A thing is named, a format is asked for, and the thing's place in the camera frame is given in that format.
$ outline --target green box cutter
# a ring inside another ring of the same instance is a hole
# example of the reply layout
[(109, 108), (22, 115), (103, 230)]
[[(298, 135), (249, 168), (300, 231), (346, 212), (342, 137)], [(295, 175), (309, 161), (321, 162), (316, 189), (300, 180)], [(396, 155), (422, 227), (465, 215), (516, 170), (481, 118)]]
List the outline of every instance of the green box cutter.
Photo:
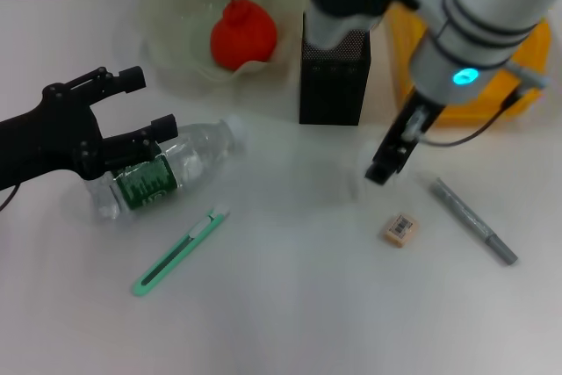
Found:
[(135, 296), (144, 296), (160, 280), (166, 277), (186, 256), (192, 252), (230, 214), (226, 206), (215, 206), (187, 234), (182, 237), (162, 258), (145, 272), (133, 285)]

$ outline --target black cable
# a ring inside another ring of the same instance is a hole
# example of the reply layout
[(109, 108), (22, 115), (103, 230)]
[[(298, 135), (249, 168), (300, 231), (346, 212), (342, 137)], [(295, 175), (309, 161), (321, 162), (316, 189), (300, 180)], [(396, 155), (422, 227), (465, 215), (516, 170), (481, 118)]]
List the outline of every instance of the black cable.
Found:
[(461, 145), (464, 144), (468, 141), (472, 141), (474, 138), (476, 138), (478, 135), (482, 134), (484, 131), (486, 131), (488, 129), (488, 127), (490, 127), (491, 125), (494, 124), (494, 122), (512, 105), (514, 105), (515, 103), (517, 103), (523, 96), (524, 91), (520, 90), (520, 87), (515, 88), (513, 91), (511, 91), (511, 93), (506, 97), (505, 100), (503, 100), (501, 102), (501, 106), (500, 106), (500, 110), (498, 110), (493, 116), (492, 118), (490, 118), (490, 120), (488, 120), (486, 122), (485, 125), (483, 125), (478, 131), (476, 131), (475, 133), (473, 133), (472, 135), (467, 136), (466, 138), (463, 138), (462, 140), (458, 140), (458, 141), (453, 141), (453, 142), (433, 142), (430, 140), (427, 140), (423, 137), (418, 139), (418, 142), (421, 144), (425, 144), (425, 145), (430, 145), (431, 147), (442, 147), (442, 148), (448, 148), (448, 147), (456, 147), (457, 145)]
[(14, 189), (11, 191), (10, 195), (8, 195), (8, 198), (6, 198), (6, 200), (0, 205), (0, 213), (14, 199), (16, 193), (18, 193), (19, 186), (20, 184), (14, 186)]
[(468, 141), (472, 141), (474, 138), (476, 138), (478, 135), (482, 134), (484, 131), (486, 131), (488, 129), (488, 127), (490, 127), (491, 125), (494, 124), (494, 122), (505, 112), (505, 110), (500, 109), (499, 111), (497, 111), (492, 118), (490, 118), (490, 120), (488, 120), (486, 122), (485, 125), (483, 125), (478, 131), (476, 131), (475, 133), (473, 133), (472, 135), (467, 136), (466, 138), (463, 138), (462, 140), (458, 140), (458, 141), (454, 141), (454, 142), (433, 142), (430, 140), (426, 140), (425, 138), (420, 138), (418, 140), (419, 143), (421, 144), (425, 144), (425, 145), (430, 145), (431, 147), (443, 147), (443, 148), (448, 148), (448, 147), (456, 147), (457, 145), (461, 145), (464, 144)]

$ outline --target plastic water bottle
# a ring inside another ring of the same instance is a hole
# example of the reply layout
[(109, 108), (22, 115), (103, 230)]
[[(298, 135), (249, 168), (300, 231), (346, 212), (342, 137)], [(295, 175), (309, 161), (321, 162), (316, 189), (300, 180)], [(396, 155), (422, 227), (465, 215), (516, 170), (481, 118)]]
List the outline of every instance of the plastic water bottle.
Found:
[(172, 191), (190, 191), (245, 142), (245, 126), (236, 116), (216, 124), (182, 126), (177, 138), (159, 146), (161, 153), (152, 162), (108, 171), (86, 187), (99, 214), (116, 219)]

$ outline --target yellow container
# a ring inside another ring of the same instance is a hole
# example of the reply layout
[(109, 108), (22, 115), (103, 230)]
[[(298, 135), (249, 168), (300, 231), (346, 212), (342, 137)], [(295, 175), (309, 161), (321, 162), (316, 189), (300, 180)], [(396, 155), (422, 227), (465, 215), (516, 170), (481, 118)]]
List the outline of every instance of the yellow container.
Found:
[[(408, 63), (426, 26), (413, 12), (400, 5), (393, 6), (386, 13), (385, 21), (392, 35), (391, 59), (397, 82), (396, 100), (401, 107), (414, 87), (408, 73)], [(550, 44), (551, 33), (546, 20), (543, 20), (521, 44), (513, 60), (523, 66), (544, 72)], [(498, 111), (500, 103), (517, 84), (517, 78), (501, 70), (477, 99), (466, 105), (448, 106), (436, 123), (441, 126), (480, 125)], [(529, 92), (525, 98), (507, 110), (504, 116), (506, 118), (518, 116), (539, 97), (538, 90)]]

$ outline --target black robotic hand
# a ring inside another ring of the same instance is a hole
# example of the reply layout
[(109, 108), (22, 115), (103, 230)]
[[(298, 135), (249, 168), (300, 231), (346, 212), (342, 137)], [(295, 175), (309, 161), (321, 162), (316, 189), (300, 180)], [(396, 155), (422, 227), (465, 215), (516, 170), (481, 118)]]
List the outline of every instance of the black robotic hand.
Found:
[(99, 68), (69, 83), (48, 85), (35, 109), (0, 122), (0, 191), (57, 169), (92, 180), (108, 170), (153, 160), (156, 142), (177, 137), (173, 115), (104, 139), (90, 109), (104, 98), (145, 87), (140, 67), (119, 76)]

